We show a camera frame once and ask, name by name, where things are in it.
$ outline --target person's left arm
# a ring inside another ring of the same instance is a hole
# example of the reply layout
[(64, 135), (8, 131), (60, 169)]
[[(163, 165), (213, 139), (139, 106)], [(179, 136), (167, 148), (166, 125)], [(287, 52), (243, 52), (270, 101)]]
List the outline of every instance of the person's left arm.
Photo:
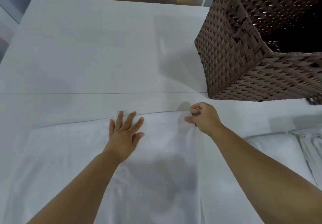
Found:
[(59, 194), (43, 207), (28, 224), (92, 224), (103, 195), (118, 165), (135, 150), (144, 136), (137, 133), (143, 124), (141, 117), (132, 126), (135, 112), (123, 124), (123, 112), (116, 122), (110, 121), (110, 139), (96, 156)]

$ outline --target wicker basket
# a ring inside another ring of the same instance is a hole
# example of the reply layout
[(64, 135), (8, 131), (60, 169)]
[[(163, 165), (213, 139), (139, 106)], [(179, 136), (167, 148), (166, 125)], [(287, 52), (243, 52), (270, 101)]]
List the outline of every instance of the wicker basket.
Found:
[(322, 0), (214, 0), (195, 40), (209, 97), (321, 104), (321, 12)]

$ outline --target woven texture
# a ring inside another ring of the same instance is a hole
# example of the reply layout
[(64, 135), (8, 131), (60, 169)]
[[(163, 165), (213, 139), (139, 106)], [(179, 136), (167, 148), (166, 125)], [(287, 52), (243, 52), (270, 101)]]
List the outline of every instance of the woven texture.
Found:
[(321, 104), (321, 7), (322, 0), (214, 0), (195, 40), (209, 97)]

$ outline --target bare skin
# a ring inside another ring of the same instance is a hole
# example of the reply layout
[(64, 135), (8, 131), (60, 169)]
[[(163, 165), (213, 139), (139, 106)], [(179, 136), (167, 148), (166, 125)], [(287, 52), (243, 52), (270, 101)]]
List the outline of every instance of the bare skin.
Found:
[[(215, 108), (206, 103), (191, 106), (196, 124), (218, 146), (248, 200), (265, 224), (321, 224), (322, 191), (289, 168), (250, 146), (225, 127)], [(104, 192), (118, 165), (135, 150), (143, 137), (137, 133), (143, 118), (132, 126), (135, 112), (124, 124), (120, 112), (110, 122), (110, 140), (101, 154), (55, 198), (42, 208), (29, 224), (92, 224)]]
[(191, 113), (193, 116), (185, 120), (216, 143), (265, 224), (322, 223), (320, 189), (225, 127), (212, 105), (192, 105)]

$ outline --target brown wicker basket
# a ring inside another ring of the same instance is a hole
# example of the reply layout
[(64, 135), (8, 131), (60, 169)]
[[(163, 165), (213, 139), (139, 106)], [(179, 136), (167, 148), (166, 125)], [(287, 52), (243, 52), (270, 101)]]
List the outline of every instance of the brown wicker basket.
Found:
[(322, 103), (322, 0), (214, 0), (195, 40), (212, 99)]

